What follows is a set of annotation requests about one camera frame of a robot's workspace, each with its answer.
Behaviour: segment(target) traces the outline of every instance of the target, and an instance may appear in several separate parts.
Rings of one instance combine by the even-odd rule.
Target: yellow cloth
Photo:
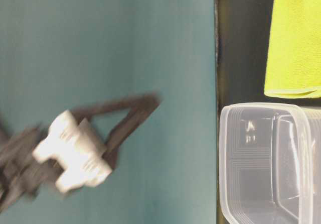
[[[274,0],[264,93],[321,96],[321,0]]]

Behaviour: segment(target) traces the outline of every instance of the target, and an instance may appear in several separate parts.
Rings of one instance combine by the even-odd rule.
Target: teal table
[[[12,132],[156,90],[163,102],[101,186],[43,187],[5,224],[215,223],[213,0],[0,0],[0,112]],[[125,113],[98,119],[102,131]]]

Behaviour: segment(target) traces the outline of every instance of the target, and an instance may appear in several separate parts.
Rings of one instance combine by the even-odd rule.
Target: container rim
[[[312,143],[310,124],[303,109],[297,105],[284,103],[238,103],[226,106],[222,109],[220,117],[219,136],[219,187],[220,203],[222,213],[230,224],[239,223],[231,214],[227,201],[227,173],[226,173],[226,137],[227,118],[231,109],[236,107],[255,107],[284,110],[289,112],[296,124],[298,138],[298,159],[300,162],[300,189],[299,189],[299,215],[298,224],[312,224],[313,222],[313,165],[312,165]]]

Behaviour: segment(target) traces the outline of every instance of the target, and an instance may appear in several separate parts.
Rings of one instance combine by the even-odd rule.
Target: yellow-green towel
[[[321,0],[274,0],[264,93],[321,96]]]

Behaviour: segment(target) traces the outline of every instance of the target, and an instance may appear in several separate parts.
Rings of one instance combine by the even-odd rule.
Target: transparent box
[[[321,223],[321,109],[223,108],[220,201],[230,224]]]

